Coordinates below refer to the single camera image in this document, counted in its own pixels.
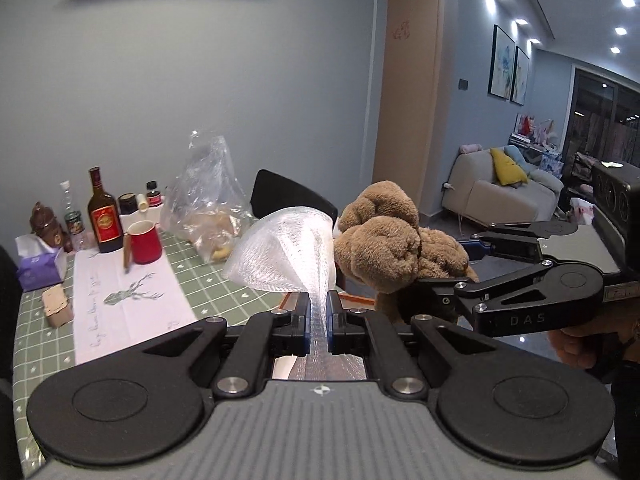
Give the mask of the person's right hand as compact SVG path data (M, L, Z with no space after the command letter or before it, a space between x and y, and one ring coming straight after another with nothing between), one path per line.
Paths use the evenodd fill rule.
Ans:
M624 348L623 359L639 362L639 305L620 302L586 324L549 330L551 348L561 362L588 370L603 356L605 346Z

